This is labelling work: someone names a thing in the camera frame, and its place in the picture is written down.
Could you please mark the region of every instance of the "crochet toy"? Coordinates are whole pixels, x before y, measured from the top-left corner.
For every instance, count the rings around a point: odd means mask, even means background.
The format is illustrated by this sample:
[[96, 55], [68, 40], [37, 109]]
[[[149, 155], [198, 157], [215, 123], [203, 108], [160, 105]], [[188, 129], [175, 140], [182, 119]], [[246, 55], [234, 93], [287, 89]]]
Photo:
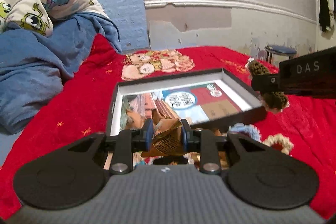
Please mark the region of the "crochet toy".
[[255, 140], [257, 142], [261, 142], [260, 141], [260, 132], [252, 124], [245, 125], [243, 123], [236, 123], [233, 127], [229, 127], [228, 132], [229, 133], [231, 133], [231, 132], [242, 133], [242, 134], [245, 134], [245, 135], [249, 136], [250, 138], [252, 138], [253, 140]]
[[[250, 58], [245, 68], [251, 73], [253, 78], [256, 75], [270, 74], [269, 70], [260, 62]], [[274, 114], [282, 112], [283, 109], [289, 107], [287, 96], [283, 92], [260, 92], [261, 102], [265, 106], [267, 111], [271, 111]]]
[[294, 145], [288, 137], [284, 137], [282, 134], [270, 135], [263, 141], [264, 145], [270, 146], [276, 150], [283, 152], [286, 155], [292, 151]]

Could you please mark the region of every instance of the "crocheted doll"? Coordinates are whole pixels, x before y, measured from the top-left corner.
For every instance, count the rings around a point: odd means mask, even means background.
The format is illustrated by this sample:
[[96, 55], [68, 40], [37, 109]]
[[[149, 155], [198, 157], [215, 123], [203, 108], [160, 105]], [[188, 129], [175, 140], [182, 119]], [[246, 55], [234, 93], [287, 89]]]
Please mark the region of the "crocheted doll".
[[[256, 75], [268, 75], [269, 70], [260, 62], [250, 58], [245, 68], [251, 73], [253, 78]], [[274, 114], [282, 112], [283, 109], [289, 107], [287, 96], [283, 92], [260, 92], [260, 100], [265, 106], [267, 111]]]

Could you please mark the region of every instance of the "blue stool seat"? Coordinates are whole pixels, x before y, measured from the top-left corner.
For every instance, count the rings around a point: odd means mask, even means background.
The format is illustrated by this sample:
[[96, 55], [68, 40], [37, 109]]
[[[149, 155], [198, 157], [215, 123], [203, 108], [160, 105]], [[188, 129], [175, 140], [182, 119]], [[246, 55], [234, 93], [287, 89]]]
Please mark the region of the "blue stool seat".
[[288, 56], [289, 59], [292, 59], [293, 56], [296, 55], [296, 49], [280, 45], [267, 45], [265, 47], [265, 51], [267, 52], [266, 62], [268, 62], [268, 56], [269, 56], [270, 63], [272, 62], [272, 54]]

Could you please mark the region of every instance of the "green cartoon monster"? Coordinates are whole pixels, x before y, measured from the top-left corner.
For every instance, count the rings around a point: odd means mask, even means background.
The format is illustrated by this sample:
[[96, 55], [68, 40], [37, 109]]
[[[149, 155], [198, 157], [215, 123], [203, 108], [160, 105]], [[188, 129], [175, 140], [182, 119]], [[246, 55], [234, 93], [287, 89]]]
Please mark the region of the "green cartoon monster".
[[0, 2], [0, 17], [6, 18], [10, 10], [11, 10], [11, 6], [9, 4]]
[[47, 19], [48, 22], [42, 21], [43, 13], [40, 11], [38, 3], [34, 3], [33, 11], [36, 11], [39, 14], [35, 15], [32, 13], [26, 13], [23, 19], [21, 19], [22, 24], [20, 27], [26, 30], [38, 32], [45, 36], [46, 29], [50, 28], [49, 19]]

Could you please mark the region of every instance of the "bed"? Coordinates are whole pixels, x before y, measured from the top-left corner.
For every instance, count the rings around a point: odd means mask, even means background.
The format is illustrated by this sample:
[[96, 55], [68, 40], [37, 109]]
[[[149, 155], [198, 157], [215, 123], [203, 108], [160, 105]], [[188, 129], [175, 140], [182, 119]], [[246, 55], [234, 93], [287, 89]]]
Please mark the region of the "bed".
[[[245, 69], [249, 57], [244, 54], [225, 47], [183, 48], [176, 52], [193, 60], [190, 71], [225, 68], [250, 84], [249, 72]], [[12, 181], [22, 165], [83, 136], [105, 131], [110, 99], [117, 82], [122, 78], [131, 80], [169, 73], [158, 70], [143, 76], [126, 70], [132, 58], [139, 56], [139, 53], [120, 55], [103, 35], [94, 38], [90, 55], [75, 77], [67, 81], [63, 91], [29, 122], [0, 168], [0, 217], [7, 219], [21, 206]], [[276, 67], [263, 64], [271, 72], [277, 71]], [[315, 169], [320, 186], [310, 206], [324, 218], [329, 218], [336, 212], [335, 101], [295, 96], [289, 96], [289, 101], [289, 108], [276, 115], [269, 112], [266, 119], [255, 126], [260, 130], [262, 140], [277, 133], [288, 137], [294, 144], [291, 156]]]

